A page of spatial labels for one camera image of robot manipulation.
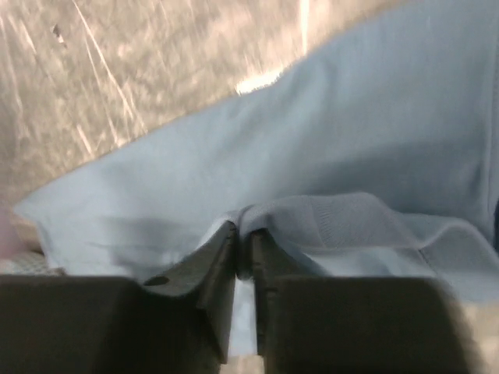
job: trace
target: folded cloth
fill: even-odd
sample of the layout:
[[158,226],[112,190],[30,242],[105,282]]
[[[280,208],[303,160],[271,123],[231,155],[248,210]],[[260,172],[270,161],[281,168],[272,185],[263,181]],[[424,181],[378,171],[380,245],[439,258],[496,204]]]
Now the folded cloth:
[[[497,300],[498,15],[496,0],[386,12],[16,211],[69,274],[143,281],[230,219],[319,273],[436,277],[463,301]],[[255,350],[252,292],[237,284],[233,355]]]

